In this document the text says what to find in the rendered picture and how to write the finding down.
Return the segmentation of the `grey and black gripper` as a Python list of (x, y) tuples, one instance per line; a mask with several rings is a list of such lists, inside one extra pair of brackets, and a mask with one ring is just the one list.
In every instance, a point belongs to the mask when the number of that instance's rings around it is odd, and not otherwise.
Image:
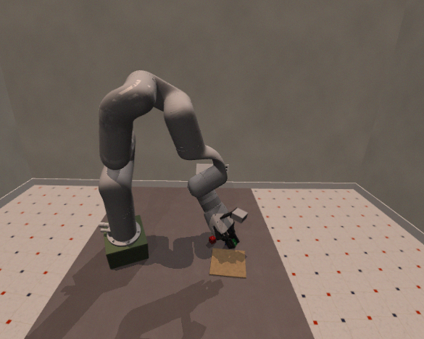
[(236, 247), (232, 239), (235, 239), (237, 243), (239, 243), (240, 241), (235, 234), (235, 222), (233, 221), (233, 219), (231, 219), (230, 217), (220, 219), (221, 216), (227, 214), (228, 212), (229, 211), (227, 210), (225, 205), (220, 202), (216, 207), (205, 211), (204, 217), (209, 226), (210, 231), (216, 237), (216, 240), (225, 241), (227, 247), (229, 249), (232, 249)]

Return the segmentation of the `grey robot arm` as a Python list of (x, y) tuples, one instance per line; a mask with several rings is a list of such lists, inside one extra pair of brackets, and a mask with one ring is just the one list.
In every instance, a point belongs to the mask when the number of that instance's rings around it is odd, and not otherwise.
[(141, 234), (132, 194), (136, 147), (133, 121), (153, 107), (164, 112), (180, 158), (213, 161), (213, 166), (190, 178), (187, 185), (204, 212), (221, 202), (215, 189), (228, 179), (221, 155), (204, 144), (190, 97), (150, 72), (132, 72), (123, 86), (103, 98), (99, 107), (99, 156), (104, 164), (99, 193), (108, 219), (108, 223), (100, 222), (99, 227), (107, 227), (101, 228), (101, 232), (107, 233), (114, 246), (129, 246)]

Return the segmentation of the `orange flat mat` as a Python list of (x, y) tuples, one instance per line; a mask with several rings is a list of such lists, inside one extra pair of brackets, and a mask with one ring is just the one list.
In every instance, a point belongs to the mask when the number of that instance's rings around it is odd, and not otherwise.
[(246, 278), (245, 251), (212, 248), (209, 274)]

